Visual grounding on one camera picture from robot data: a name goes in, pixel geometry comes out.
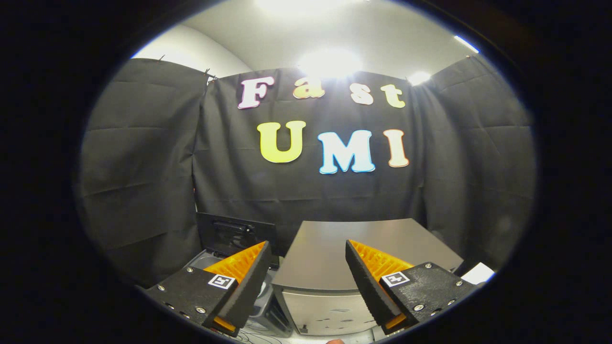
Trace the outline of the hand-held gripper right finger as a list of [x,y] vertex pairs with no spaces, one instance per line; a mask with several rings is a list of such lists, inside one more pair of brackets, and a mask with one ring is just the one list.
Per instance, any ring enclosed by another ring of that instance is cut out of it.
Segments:
[[430,261],[409,264],[355,240],[346,240],[345,260],[386,335],[428,321],[481,287]]

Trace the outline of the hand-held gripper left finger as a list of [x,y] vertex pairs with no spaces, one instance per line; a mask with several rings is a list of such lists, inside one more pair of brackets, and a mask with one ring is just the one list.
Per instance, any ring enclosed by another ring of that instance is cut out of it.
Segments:
[[143,295],[199,330],[236,337],[253,311],[272,257],[265,240],[206,268],[188,264]]

